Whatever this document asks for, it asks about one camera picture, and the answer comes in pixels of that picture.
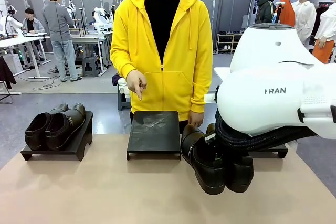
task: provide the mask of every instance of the blue jeans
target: blue jeans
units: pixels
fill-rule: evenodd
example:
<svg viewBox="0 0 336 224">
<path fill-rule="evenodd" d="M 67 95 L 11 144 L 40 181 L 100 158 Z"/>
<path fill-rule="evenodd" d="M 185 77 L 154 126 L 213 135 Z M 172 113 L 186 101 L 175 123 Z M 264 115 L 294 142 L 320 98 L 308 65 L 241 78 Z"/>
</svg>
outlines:
<svg viewBox="0 0 336 224">
<path fill-rule="evenodd" d="M 72 40 L 66 41 L 51 41 L 53 46 L 54 56 L 57 60 L 57 67 L 59 71 L 59 77 L 61 81 L 67 80 L 67 76 L 65 73 L 65 58 L 68 61 L 68 68 L 70 71 L 70 81 L 75 81 L 78 78 L 77 69 L 75 66 L 75 50 L 73 48 Z"/>
</svg>

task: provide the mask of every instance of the yellow zip-up jacket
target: yellow zip-up jacket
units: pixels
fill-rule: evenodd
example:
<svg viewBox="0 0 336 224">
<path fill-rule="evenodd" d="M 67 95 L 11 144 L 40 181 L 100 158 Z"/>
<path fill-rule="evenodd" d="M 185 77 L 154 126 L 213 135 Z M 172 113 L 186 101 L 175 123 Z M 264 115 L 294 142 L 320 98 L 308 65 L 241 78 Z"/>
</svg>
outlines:
<svg viewBox="0 0 336 224">
<path fill-rule="evenodd" d="M 147 80 L 142 101 L 131 92 L 132 112 L 204 112 L 212 80 L 212 33 L 209 12 L 200 0 L 180 0 L 163 64 L 154 40 L 145 0 L 124 0 L 113 24 L 111 61 L 119 75 L 138 69 Z"/>
</svg>

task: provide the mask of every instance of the dark green jacket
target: dark green jacket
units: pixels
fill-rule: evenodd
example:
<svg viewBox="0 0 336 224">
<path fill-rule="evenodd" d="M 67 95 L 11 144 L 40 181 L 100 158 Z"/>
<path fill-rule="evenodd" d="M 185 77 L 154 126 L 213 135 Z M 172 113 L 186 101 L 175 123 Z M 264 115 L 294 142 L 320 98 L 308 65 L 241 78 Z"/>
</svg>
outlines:
<svg viewBox="0 0 336 224">
<path fill-rule="evenodd" d="M 271 23 L 276 7 L 274 0 L 258 0 L 258 12 L 256 16 L 256 24 Z"/>
</svg>

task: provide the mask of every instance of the shoe rack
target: shoe rack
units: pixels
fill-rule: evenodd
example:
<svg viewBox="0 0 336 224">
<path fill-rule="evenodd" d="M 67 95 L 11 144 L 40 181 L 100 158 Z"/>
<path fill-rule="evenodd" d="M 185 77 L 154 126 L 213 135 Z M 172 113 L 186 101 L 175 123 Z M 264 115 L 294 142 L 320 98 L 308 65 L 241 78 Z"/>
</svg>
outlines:
<svg viewBox="0 0 336 224">
<path fill-rule="evenodd" d="M 216 51 L 217 53 L 233 54 L 237 48 L 242 34 L 217 34 Z"/>
</svg>

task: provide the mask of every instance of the beige tabletop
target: beige tabletop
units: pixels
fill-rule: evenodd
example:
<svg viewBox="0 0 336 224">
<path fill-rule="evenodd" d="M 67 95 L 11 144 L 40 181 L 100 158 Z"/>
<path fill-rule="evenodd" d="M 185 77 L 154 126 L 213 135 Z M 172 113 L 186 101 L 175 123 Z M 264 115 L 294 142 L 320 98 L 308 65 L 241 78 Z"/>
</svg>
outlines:
<svg viewBox="0 0 336 224">
<path fill-rule="evenodd" d="M 82 162 L 16 155 L 0 170 L 0 223 L 335 223 L 336 199 L 293 151 L 254 159 L 246 193 L 210 196 L 185 161 L 126 161 L 127 143 L 95 135 Z"/>
</svg>

